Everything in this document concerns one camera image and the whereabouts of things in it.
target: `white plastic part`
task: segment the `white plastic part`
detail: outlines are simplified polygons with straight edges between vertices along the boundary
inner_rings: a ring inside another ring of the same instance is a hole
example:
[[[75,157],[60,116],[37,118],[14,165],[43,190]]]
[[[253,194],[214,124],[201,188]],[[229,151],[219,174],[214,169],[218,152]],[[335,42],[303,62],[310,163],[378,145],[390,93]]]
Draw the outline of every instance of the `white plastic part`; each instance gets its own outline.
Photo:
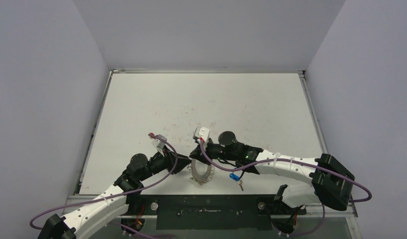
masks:
[[[316,158],[296,158],[286,155],[281,155],[277,157],[277,154],[279,155],[280,153],[272,153],[267,150],[264,150],[263,152],[259,153],[258,157],[256,158],[256,161],[284,158],[290,160],[293,159],[293,163],[279,160],[277,160],[275,163],[274,162],[260,163],[255,165],[256,170],[258,170],[260,174],[275,174],[282,177],[293,178],[311,185],[312,178],[309,177],[309,174],[315,172],[315,169],[302,166],[299,164],[299,162],[318,165],[318,163],[315,162]]]
[[[120,187],[111,185],[95,199],[122,192],[123,190]],[[74,212],[63,215],[66,218],[64,223],[69,228],[76,229],[75,235],[77,239],[88,239],[111,220],[126,213],[128,207],[126,196],[106,199],[105,201],[84,205]]]
[[[280,161],[278,159],[289,159],[290,162]],[[298,181],[305,182],[306,184],[297,186],[288,186],[283,193],[283,202],[291,208],[300,205],[320,203],[319,198],[315,195],[315,189],[312,186],[312,178],[309,177],[310,173],[315,172],[314,168],[302,166],[299,162],[318,165],[315,162],[316,158],[296,158],[280,153],[271,153],[267,150],[261,152],[256,161],[266,159],[274,159],[273,162],[256,164],[255,168],[260,174],[274,174],[282,177],[293,178]]]
[[[167,140],[164,136],[162,136],[160,134],[157,135],[157,136],[159,136],[160,138],[162,138],[164,140]],[[152,145],[157,149],[158,152],[160,152],[160,154],[164,155],[164,152],[163,152],[163,148],[165,146],[164,142],[162,142],[161,140],[155,138],[155,139],[152,140]]]
[[[195,138],[197,138],[197,142],[200,142],[203,140],[203,148],[206,149],[206,144],[208,143],[209,140],[209,128],[206,127],[197,127],[195,129]]]
[[[320,203],[312,185],[288,186],[283,192],[283,202],[291,208],[305,204]]]

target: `white tabletop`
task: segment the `white tabletop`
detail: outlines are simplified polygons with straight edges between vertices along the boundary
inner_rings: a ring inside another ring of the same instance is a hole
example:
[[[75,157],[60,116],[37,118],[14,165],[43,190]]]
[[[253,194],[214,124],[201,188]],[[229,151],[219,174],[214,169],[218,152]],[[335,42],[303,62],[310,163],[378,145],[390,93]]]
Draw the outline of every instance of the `white tabletop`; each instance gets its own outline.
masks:
[[[197,126],[208,127],[215,142],[229,130],[238,141],[272,152],[321,155],[298,74],[113,74],[80,194],[101,193],[134,154],[154,155],[149,132],[164,135],[178,153],[189,155],[196,147],[192,135]],[[166,173],[142,183],[149,185]],[[190,177],[184,169],[142,194],[275,194],[282,184],[302,183],[246,173],[242,192],[228,172],[218,169],[202,186]]]

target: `white wall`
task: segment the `white wall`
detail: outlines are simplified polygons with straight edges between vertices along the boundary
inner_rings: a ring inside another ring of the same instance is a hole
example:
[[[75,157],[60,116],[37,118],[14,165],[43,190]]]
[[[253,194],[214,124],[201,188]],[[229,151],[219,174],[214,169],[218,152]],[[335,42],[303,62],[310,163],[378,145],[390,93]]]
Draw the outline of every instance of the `white wall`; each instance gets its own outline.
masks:
[[[329,152],[373,192],[364,238],[407,238],[407,0],[347,0],[306,77]]]
[[[344,0],[74,0],[111,68],[309,66]]]
[[[0,0],[0,239],[73,193],[107,77],[71,0]]]

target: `purple cable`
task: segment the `purple cable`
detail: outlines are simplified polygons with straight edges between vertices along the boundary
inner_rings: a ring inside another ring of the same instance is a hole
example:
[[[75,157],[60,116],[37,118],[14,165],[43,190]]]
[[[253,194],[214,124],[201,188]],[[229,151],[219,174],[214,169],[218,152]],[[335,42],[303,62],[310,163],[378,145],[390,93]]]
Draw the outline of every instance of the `purple cable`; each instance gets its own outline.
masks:
[[[308,235],[308,234],[314,233],[316,230],[318,230],[318,229],[322,226],[323,222],[325,221],[325,206],[324,206],[323,204],[321,204],[321,205],[322,205],[322,218],[321,218],[321,221],[319,222],[319,224],[318,224],[316,227],[314,227],[312,230],[310,230],[310,231],[307,231],[307,232],[304,232],[304,233],[289,234],[289,237],[304,236],[304,235]]]
[[[156,239],[156,238],[168,238],[168,239],[171,239],[172,238],[172,236],[170,234],[157,234],[157,235],[148,236],[148,235],[140,233],[137,230],[135,230],[133,228],[130,228],[130,227],[126,226],[126,225],[123,225],[121,223],[118,223],[118,222],[110,222],[109,224],[120,226],[120,227],[122,227],[124,229],[128,229],[128,230],[134,232],[135,234],[133,234],[132,237],[135,237],[135,238],[149,238],[149,239]]]
[[[39,217],[41,217],[41,216],[43,216],[43,215],[45,215],[45,214],[47,214],[47,213],[50,213],[50,212],[55,211],[55,210],[63,209],[63,208],[77,207],[77,206],[81,206],[81,205],[85,205],[85,204],[91,204],[91,203],[96,203],[96,202],[99,202],[99,201],[104,201],[104,200],[106,200],[106,199],[111,199],[111,198],[115,198],[115,197],[119,197],[119,196],[128,195],[128,194],[131,194],[131,193],[137,193],[137,192],[140,192],[140,191],[142,191],[142,190],[145,190],[145,189],[148,189],[148,188],[150,188],[150,187],[153,187],[153,186],[155,186],[155,185],[161,183],[162,181],[164,181],[168,176],[170,176],[170,174],[171,174],[171,173],[174,171],[174,169],[176,168],[177,162],[179,161],[179,157],[178,157],[177,152],[176,152],[176,150],[174,149],[174,147],[173,147],[171,144],[169,144],[166,140],[164,140],[164,139],[162,139],[162,138],[160,138],[160,137],[154,135],[153,133],[149,133],[148,136],[151,137],[151,138],[159,139],[160,141],[162,141],[163,143],[165,143],[166,145],[168,145],[168,146],[172,149],[172,151],[174,152],[174,156],[175,156],[175,158],[176,158],[176,160],[174,161],[173,168],[172,168],[172,169],[170,170],[170,172],[167,173],[167,175],[165,175],[162,179],[158,180],[157,182],[155,182],[155,183],[153,183],[153,184],[151,184],[151,185],[149,185],[149,186],[146,186],[146,187],[143,187],[143,188],[139,188],[139,189],[135,189],[135,190],[132,190],[132,191],[127,191],[127,192],[124,192],[124,193],[115,194],[115,195],[108,196],[108,197],[105,197],[105,198],[95,199],[95,200],[86,201],[86,202],[81,202],[81,203],[67,204],[67,205],[55,207],[55,208],[52,208],[52,209],[48,209],[47,211],[44,211],[44,212],[42,212],[42,213],[36,215],[35,217],[33,217],[33,218],[31,219],[31,221],[29,222],[29,225],[30,225],[32,228],[34,228],[34,229],[42,230],[42,227],[35,226],[35,225],[33,224],[33,222],[34,222],[37,218],[39,218]]]
[[[227,171],[227,172],[242,171],[242,170],[244,170],[244,169],[246,169],[246,168],[248,168],[248,167],[252,167],[253,165],[256,165],[256,164],[259,164],[259,163],[267,163],[267,162],[272,162],[272,161],[274,161],[274,159],[271,158],[271,159],[265,159],[265,160],[261,160],[261,161],[249,163],[249,164],[247,164],[247,165],[245,165],[245,166],[242,166],[242,167],[239,167],[239,168],[234,168],[234,169],[224,168],[224,167],[221,167],[221,166],[215,164],[215,163],[208,157],[208,155],[206,154],[205,149],[204,149],[204,147],[203,147],[203,146],[204,146],[204,143],[203,143],[202,140],[200,140],[199,145],[201,146],[201,151],[202,151],[203,156],[208,160],[208,162],[209,162],[210,164],[214,165],[214,167],[216,167],[216,168],[219,168],[219,169],[224,170],[224,171]],[[291,162],[291,160],[285,159],[285,158],[278,158],[277,161]],[[368,193],[368,196],[367,196],[366,198],[349,200],[349,203],[361,203],[361,202],[366,202],[366,201],[369,201],[369,200],[372,199],[372,193],[371,193],[371,191],[369,191],[368,188],[366,188],[365,186],[363,186],[363,185],[360,184],[360,183],[357,183],[357,182],[355,182],[355,181],[353,181],[353,180],[351,180],[351,179],[349,179],[349,178],[344,177],[343,175],[341,175],[341,174],[339,174],[339,173],[333,172],[333,171],[331,171],[331,170],[329,170],[329,169],[326,169],[326,168],[319,167],[319,166],[317,166],[317,165],[308,164],[308,163],[295,162],[295,161],[293,161],[293,163],[295,163],[295,164],[300,164],[300,165],[302,165],[302,166],[307,166],[307,167],[315,168],[315,169],[324,171],[324,172],[326,172],[326,173],[330,173],[330,174],[332,174],[332,175],[334,175],[334,176],[336,176],[336,177],[338,177],[338,178],[341,178],[341,179],[343,179],[343,180],[345,180],[345,181],[347,181],[347,182],[349,182],[349,183],[351,183],[351,184],[353,184],[353,185],[355,185],[355,186],[357,186],[357,187],[363,189],[366,193]]]

